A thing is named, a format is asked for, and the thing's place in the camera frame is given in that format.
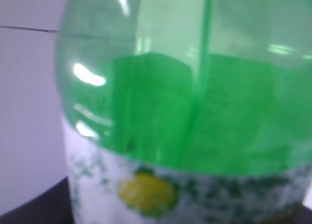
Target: green plastic bottle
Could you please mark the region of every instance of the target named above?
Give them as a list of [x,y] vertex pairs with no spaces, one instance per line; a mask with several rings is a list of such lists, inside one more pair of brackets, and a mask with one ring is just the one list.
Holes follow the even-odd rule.
[[312,177],[312,0],[69,0],[76,224],[260,224]]

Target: bottle label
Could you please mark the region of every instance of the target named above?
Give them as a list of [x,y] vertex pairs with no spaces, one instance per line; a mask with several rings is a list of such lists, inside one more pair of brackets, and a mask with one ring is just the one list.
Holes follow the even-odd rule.
[[299,205],[312,165],[263,177],[196,174],[97,146],[63,118],[76,224],[261,223]]

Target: lemon graphic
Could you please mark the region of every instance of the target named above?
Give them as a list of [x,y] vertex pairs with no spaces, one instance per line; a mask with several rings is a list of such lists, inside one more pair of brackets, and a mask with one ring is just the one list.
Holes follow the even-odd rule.
[[177,201],[175,188],[153,174],[138,172],[119,184],[119,195],[132,209],[145,216],[161,216]]

